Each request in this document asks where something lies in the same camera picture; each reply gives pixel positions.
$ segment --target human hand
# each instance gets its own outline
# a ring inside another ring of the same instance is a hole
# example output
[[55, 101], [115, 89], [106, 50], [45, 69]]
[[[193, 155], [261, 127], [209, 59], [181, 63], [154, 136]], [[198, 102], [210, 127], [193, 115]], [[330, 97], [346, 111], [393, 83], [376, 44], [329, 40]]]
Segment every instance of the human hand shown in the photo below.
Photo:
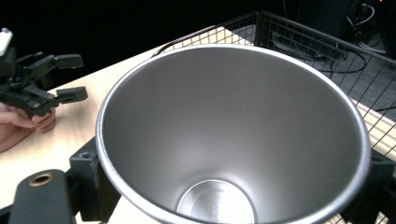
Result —
[[55, 110], [51, 109], [51, 112], [29, 119], [23, 110], [0, 103], [0, 152], [15, 146], [34, 131], [45, 133], [53, 129]]

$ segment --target metal bowl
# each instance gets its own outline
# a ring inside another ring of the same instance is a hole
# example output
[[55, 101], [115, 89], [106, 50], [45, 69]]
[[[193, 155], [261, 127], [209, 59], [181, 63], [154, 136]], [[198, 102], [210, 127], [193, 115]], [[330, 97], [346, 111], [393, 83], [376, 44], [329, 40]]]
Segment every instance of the metal bowl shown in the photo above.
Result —
[[359, 191], [370, 148], [325, 76], [271, 50], [174, 50], [126, 74], [97, 120], [118, 191], [167, 223], [324, 221]]

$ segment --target black mechanical device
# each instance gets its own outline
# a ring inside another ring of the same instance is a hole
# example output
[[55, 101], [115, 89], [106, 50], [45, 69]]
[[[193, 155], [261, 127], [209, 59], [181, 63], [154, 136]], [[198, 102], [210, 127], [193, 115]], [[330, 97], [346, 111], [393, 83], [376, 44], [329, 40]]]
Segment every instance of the black mechanical device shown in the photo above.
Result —
[[0, 102], [23, 109], [31, 118], [44, 116], [52, 107], [87, 99], [84, 87], [57, 90], [57, 96], [44, 90], [52, 85], [49, 72], [55, 68], [83, 66], [80, 55], [45, 55], [42, 52], [16, 59], [16, 50], [8, 48], [12, 33], [0, 33]]

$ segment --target metal grid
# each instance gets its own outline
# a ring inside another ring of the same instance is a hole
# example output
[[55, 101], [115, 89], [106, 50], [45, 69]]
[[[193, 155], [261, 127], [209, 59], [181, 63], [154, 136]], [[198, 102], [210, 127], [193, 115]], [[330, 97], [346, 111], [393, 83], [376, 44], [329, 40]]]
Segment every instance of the metal grid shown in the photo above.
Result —
[[[275, 50], [309, 64], [337, 84], [361, 112], [372, 149], [396, 161], [396, 61], [265, 11], [182, 37], [160, 53], [228, 43]], [[376, 223], [387, 223], [379, 214]], [[340, 216], [327, 223], [345, 223]]]

